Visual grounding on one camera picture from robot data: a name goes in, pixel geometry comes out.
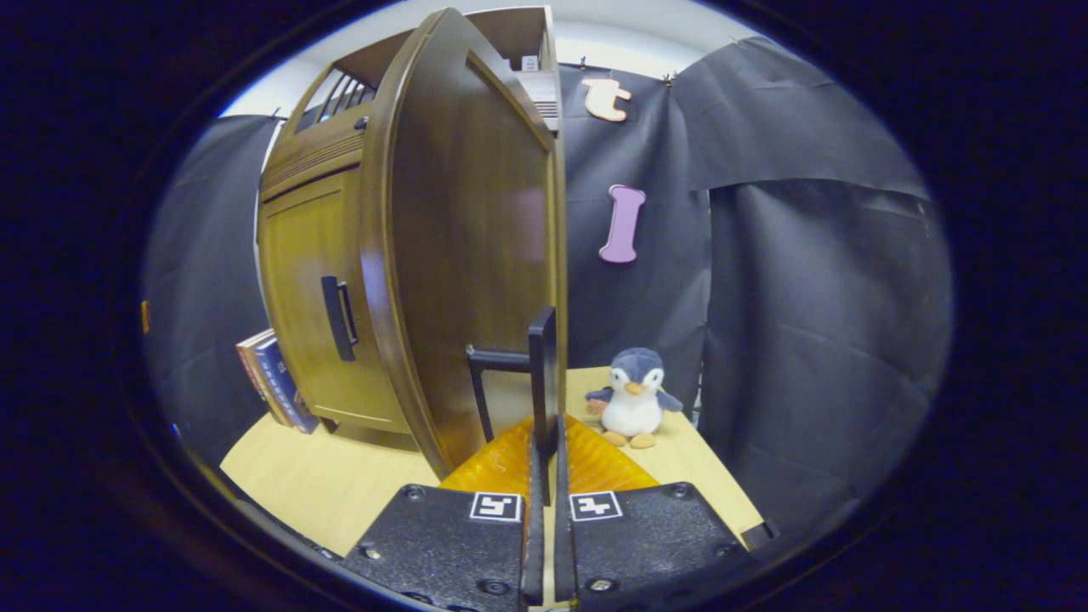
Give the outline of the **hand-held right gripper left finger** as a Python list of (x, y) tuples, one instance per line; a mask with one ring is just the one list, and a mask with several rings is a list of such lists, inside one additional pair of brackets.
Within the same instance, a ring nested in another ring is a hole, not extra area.
[(447, 611), (541, 603), (543, 462), (527, 418), (438, 485), (405, 484), (339, 564)]

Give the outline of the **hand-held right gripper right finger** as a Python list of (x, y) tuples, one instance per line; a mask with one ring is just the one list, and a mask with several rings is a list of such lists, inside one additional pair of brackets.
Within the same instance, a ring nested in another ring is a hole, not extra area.
[(684, 611), (745, 582), (753, 556), (694, 484), (657, 484), (584, 423), (558, 425), (554, 566), (574, 611)]

